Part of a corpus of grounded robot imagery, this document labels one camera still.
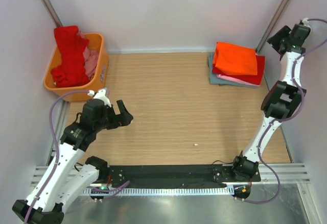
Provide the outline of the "orange t shirt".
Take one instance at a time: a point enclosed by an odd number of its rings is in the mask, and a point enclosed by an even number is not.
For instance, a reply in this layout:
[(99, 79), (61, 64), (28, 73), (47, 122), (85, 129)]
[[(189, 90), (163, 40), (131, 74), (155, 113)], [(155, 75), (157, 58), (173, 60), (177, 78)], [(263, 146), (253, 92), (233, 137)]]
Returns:
[(255, 49), (226, 42), (217, 42), (213, 66), (228, 75), (258, 74)]

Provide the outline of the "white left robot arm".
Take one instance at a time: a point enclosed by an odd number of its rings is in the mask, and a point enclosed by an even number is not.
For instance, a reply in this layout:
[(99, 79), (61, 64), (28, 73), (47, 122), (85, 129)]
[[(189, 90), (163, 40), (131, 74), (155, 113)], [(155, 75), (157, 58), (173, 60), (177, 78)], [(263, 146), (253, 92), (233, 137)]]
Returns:
[(75, 121), (67, 126), (56, 145), (56, 155), (38, 185), (24, 200), (16, 200), (13, 212), (23, 223), (62, 223), (70, 205), (91, 183), (107, 174), (107, 162), (90, 157), (71, 179), (69, 173), (102, 130), (124, 127), (133, 121), (122, 100), (119, 114), (107, 97), (88, 100)]

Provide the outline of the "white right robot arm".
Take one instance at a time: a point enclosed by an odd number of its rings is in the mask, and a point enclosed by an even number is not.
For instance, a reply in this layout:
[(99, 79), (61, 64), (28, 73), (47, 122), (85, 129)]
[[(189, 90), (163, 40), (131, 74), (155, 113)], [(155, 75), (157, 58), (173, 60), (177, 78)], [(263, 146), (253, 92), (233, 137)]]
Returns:
[(281, 77), (261, 104), (263, 119), (247, 148), (235, 157), (231, 172), (238, 181), (250, 180), (258, 174), (262, 153), (276, 129), (295, 117), (302, 108), (306, 90), (300, 83), (301, 64), (306, 49), (303, 44), (311, 32), (301, 21), (290, 28), (282, 27), (267, 42), (280, 55)]

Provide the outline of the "folded red t shirt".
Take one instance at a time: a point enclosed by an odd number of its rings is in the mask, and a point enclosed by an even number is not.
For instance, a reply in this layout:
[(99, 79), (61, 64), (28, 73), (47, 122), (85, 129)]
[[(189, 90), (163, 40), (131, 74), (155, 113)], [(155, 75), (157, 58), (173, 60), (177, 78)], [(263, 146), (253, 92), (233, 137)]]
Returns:
[[(257, 61), (257, 71), (258, 73), (254, 76), (252, 75), (231, 75), (230, 77), (237, 78), (249, 83), (252, 83), (253, 85), (260, 85), (263, 75), (264, 75), (264, 68), (265, 68), (265, 57), (264, 56), (256, 56), (256, 61)], [(220, 69), (216, 68), (214, 64), (212, 64), (213, 70), (212, 73), (214, 74), (221, 74), (225, 76), (229, 76)]]

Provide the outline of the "crumpled red t shirt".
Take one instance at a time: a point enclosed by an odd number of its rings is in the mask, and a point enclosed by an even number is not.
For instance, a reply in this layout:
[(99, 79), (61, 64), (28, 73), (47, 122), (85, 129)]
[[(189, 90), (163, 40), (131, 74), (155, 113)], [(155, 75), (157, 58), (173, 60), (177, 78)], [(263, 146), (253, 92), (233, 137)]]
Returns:
[(61, 64), (52, 68), (51, 75), (58, 88), (83, 86), (89, 82), (84, 63), (84, 51), (89, 40), (82, 37), (77, 26), (54, 29)]

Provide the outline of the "folded pink t shirt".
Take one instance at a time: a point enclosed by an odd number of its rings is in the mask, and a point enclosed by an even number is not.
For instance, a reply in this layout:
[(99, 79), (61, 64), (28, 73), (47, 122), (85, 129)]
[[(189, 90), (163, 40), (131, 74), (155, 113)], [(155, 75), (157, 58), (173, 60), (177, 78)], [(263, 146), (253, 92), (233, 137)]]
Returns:
[(220, 78), (220, 79), (226, 80), (226, 81), (231, 81), (231, 82), (238, 83), (238, 84), (253, 86), (252, 83), (249, 83), (249, 82), (237, 79), (237, 78), (233, 78), (233, 77), (230, 77), (230, 76), (217, 74), (217, 77)]

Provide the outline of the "crumpled pink t shirt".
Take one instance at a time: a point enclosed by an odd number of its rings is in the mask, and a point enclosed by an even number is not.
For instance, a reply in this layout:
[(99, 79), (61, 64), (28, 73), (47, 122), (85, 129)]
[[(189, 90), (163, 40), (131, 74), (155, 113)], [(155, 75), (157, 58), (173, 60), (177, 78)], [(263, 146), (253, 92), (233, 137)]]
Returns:
[(96, 72), (99, 52), (89, 48), (90, 40), (81, 31), (77, 31), (76, 70), (83, 82), (91, 80)]

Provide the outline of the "folded grey t shirt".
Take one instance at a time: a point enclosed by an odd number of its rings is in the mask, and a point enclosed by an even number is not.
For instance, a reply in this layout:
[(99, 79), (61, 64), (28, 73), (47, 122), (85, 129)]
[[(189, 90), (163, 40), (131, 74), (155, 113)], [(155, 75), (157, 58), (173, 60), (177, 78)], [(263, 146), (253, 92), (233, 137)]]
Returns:
[(236, 83), (234, 81), (227, 81), (221, 78), (218, 78), (216, 74), (212, 73), (213, 66), (212, 66), (212, 60), (214, 57), (214, 53), (211, 52), (208, 54), (207, 58), (207, 65), (208, 65), (208, 80), (211, 85), (219, 85), (219, 86), (225, 86), (225, 85), (230, 85), (230, 86), (238, 86), (238, 87), (247, 87), (247, 88), (254, 88), (258, 87), (258, 85), (248, 85), (248, 84), (240, 84)]

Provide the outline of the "orange plastic basket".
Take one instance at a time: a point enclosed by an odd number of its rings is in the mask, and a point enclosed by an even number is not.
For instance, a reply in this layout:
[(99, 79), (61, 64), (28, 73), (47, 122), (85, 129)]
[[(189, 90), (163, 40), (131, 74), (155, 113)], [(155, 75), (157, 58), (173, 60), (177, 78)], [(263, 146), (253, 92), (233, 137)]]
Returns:
[(64, 98), (67, 102), (82, 102), (90, 99), (82, 90), (93, 90), (98, 91), (105, 87), (106, 76), (109, 64), (109, 55), (105, 46), (105, 39), (100, 33), (85, 33), (85, 38), (89, 40), (88, 48), (90, 50), (95, 50), (99, 53), (98, 63), (96, 66), (96, 71), (93, 78), (84, 86), (68, 87), (68, 88), (58, 88), (54, 84), (53, 77), (51, 75), (51, 70), (61, 64), (61, 53), (55, 48), (51, 61), (49, 63), (48, 69), (46, 71), (43, 85), (44, 87), (57, 94), (58, 96), (64, 95), (70, 91), (78, 91), (78, 93), (70, 94)]

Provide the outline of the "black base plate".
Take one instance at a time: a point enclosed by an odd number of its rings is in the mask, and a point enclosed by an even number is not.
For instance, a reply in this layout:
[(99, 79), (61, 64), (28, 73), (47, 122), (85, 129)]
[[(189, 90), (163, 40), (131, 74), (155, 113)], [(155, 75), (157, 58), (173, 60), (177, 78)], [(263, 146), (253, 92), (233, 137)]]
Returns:
[(237, 175), (230, 165), (125, 165), (107, 170), (112, 187), (129, 182), (136, 189), (205, 189), (224, 188), (233, 182), (260, 182), (258, 172), (253, 177)]

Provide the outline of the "right corner aluminium post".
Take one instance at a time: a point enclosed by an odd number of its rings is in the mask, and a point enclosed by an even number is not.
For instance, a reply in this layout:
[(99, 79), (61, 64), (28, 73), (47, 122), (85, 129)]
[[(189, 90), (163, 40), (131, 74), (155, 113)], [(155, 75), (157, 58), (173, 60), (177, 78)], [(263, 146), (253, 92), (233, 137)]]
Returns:
[(269, 21), (268, 26), (266, 27), (263, 36), (261, 37), (257, 47), (256, 47), (256, 53), (259, 54), (261, 50), (263, 49), (266, 41), (268, 40), (269, 36), (271, 35), (271, 32), (273, 31), (276, 24), (279, 22), (280, 18), (282, 17), (283, 13), (288, 7), (288, 4), (291, 0), (281, 0), (279, 3), (277, 9), (275, 10), (271, 20)]

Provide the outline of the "corner aluminium post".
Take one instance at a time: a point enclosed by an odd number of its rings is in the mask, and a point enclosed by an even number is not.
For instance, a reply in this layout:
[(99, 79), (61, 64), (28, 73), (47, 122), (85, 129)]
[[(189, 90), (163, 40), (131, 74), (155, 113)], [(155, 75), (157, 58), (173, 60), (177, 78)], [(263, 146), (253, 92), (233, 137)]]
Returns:
[(291, 0), (281, 0), (279, 3), (277, 9), (275, 10), (271, 20), (269, 21), (268, 26), (266, 27), (263, 36), (261, 37), (257, 47), (256, 47), (256, 53), (259, 54), (261, 50), (263, 49), (266, 41), (268, 40), (269, 36), (271, 35), (271, 32), (273, 31), (276, 24), (279, 22), (280, 18), (282, 17), (283, 13), (288, 7), (288, 4)]
[(46, 11), (48, 12), (50, 18), (52, 19), (52, 21), (54, 22), (56, 27), (62, 27), (63, 24), (55, 10), (55, 8), (53, 7), (52, 3), (50, 0), (41, 0), (41, 2), (43, 3)]

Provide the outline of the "aluminium frame rail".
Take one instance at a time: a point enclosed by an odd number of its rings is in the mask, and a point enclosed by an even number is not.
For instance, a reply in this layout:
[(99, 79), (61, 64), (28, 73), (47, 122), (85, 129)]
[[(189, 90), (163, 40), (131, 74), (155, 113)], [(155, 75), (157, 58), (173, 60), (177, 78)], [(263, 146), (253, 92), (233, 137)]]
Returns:
[[(281, 184), (307, 184), (310, 183), (309, 174), (302, 163), (273, 163), (269, 166), (275, 171)], [(47, 166), (37, 166), (30, 186), (35, 187), (47, 170)], [(275, 174), (263, 164), (259, 165), (259, 173), (263, 184), (276, 184)]]

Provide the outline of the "left corner aluminium post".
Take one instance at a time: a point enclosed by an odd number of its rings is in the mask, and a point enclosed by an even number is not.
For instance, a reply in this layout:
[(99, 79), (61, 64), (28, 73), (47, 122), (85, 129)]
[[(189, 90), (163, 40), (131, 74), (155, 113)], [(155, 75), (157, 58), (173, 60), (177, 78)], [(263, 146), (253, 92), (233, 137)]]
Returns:
[(63, 24), (55, 10), (55, 8), (53, 7), (52, 3), (50, 0), (41, 0), (41, 2), (43, 3), (46, 11), (48, 12), (50, 18), (52, 19), (52, 21), (54, 22), (56, 27), (62, 27)]

